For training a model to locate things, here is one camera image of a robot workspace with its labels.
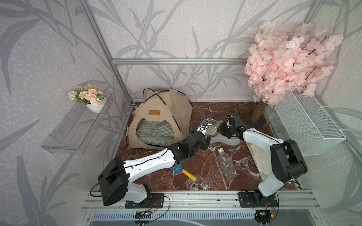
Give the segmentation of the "grey double pet bowl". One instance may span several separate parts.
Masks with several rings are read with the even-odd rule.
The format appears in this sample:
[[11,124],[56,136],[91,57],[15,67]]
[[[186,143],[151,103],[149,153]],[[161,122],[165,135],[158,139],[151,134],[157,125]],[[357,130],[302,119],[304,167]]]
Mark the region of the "grey double pet bowl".
[[[227,131],[231,126],[228,122],[224,121],[218,121],[220,123],[220,126],[218,129],[222,129],[223,131]],[[211,137],[211,144],[214,143],[224,143],[228,146],[237,146],[241,143],[241,140],[237,137],[231,137],[227,138],[226,136],[222,135],[221,132],[218,130],[218,134],[215,137]]]

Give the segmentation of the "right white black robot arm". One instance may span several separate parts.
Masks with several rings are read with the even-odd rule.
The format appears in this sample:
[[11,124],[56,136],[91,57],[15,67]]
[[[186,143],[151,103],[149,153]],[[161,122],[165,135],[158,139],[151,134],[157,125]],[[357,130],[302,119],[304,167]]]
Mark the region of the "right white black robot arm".
[[281,140],[254,128],[247,129],[238,113],[229,115],[227,121],[221,121],[217,130],[223,137],[222,143],[229,145],[230,141],[236,138],[256,145],[270,155],[271,174],[255,187],[252,196],[255,203],[271,199],[288,182],[308,171],[305,160],[294,140]]

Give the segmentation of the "beige pet tent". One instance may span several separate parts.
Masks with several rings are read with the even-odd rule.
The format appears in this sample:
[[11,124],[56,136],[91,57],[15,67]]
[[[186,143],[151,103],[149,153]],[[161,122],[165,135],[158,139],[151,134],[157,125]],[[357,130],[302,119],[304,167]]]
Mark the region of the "beige pet tent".
[[159,150],[165,148],[147,145],[137,137],[136,130],[143,119],[169,122],[174,132],[174,143],[189,135],[193,106],[185,94],[174,89],[157,91],[147,88],[143,92],[143,98],[143,102],[134,112],[132,122],[127,127],[129,148]]

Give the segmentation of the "steel bowl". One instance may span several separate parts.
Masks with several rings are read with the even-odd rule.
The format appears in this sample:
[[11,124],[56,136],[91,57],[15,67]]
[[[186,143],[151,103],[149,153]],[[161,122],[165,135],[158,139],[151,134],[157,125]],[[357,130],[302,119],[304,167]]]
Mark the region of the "steel bowl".
[[210,135],[211,137],[215,137],[218,134],[218,128],[220,123],[212,118],[204,119],[201,122],[203,127],[202,131],[205,132],[206,135]]

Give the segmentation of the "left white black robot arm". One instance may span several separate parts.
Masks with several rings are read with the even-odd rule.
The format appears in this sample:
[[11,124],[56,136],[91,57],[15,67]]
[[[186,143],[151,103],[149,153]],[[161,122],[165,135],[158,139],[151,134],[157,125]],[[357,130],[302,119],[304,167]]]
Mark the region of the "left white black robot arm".
[[211,136],[206,135],[204,130],[192,131],[186,139],[158,153],[135,160],[111,160],[98,176],[103,205],[110,206],[121,200],[144,202],[151,193],[147,186],[136,184],[136,180],[161,169],[186,163],[198,150],[208,149],[210,141]]

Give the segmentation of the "green checked cushion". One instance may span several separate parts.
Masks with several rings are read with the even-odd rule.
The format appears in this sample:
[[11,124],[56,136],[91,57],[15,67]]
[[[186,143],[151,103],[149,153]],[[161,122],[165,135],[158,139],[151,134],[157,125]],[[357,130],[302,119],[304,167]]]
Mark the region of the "green checked cushion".
[[174,143],[174,132],[169,122],[142,120],[136,130],[137,137],[145,144],[156,147],[168,147]]

